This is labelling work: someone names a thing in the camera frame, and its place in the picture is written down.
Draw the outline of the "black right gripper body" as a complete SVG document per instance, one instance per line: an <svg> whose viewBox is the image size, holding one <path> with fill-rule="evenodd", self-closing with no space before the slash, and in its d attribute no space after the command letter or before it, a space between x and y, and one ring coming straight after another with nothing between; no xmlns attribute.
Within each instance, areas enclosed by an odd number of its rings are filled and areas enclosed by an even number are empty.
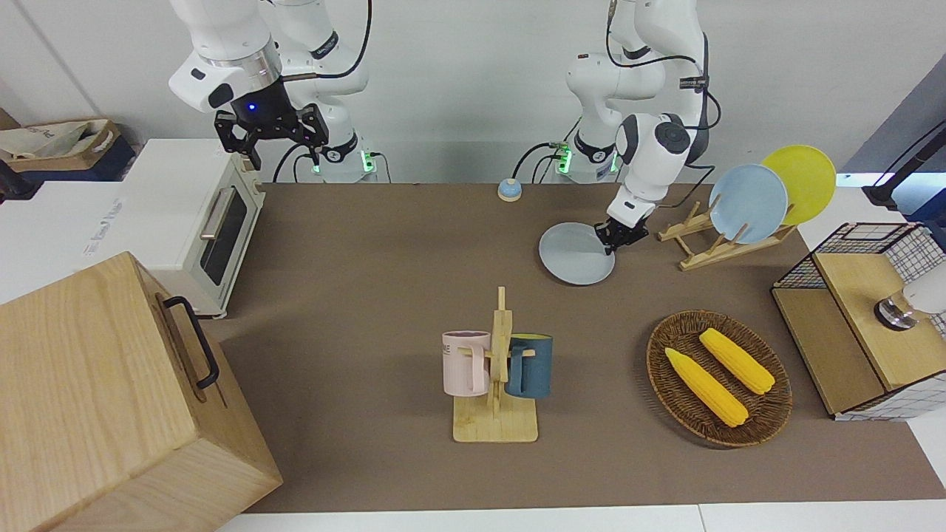
<svg viewBox="0 0 946 532"><path fill-rule="evenodd" d="M236 125L244 131L241 143L293 138L299 130L299 118L290 102L282 80L243 95L232 102Z"/></svg>

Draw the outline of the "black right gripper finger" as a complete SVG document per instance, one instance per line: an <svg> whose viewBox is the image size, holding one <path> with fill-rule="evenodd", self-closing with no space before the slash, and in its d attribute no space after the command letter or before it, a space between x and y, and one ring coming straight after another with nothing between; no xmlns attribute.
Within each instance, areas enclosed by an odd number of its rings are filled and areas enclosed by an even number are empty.
<svg viewBox="0 0 946 532"><path fill-rule="evenodd" d="M304 148L312 160L312 166L320 166L322 152L329 143L329 129L317 104L310 103L295 111L298 137L295 148Z"/></svg>
<svg viewBox="0 0 946 532"><path fill-rule="evenodd" d="M260 171L262 160L256 151L256 143L261 139L261 132L254 127L246 130L234 112L223 110L216 111L214 125L224 151L228 154L238 154L250 162L254 171ZM234 128L237 126L246 131L243 137L234 134Z"/></svg>

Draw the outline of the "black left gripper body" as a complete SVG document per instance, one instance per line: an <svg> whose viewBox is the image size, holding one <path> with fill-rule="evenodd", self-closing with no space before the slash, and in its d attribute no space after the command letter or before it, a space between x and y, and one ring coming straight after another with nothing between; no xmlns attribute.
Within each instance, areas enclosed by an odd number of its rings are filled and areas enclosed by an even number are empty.
<svg viewBox="0 0 946 532"><path fill-rule="evenodd" d="M632 233L649 233L646 218L639 219L633 226L624 225L614 218L609 218L608 221L611 221L613 245L627 245L632 238Z"/></svg>

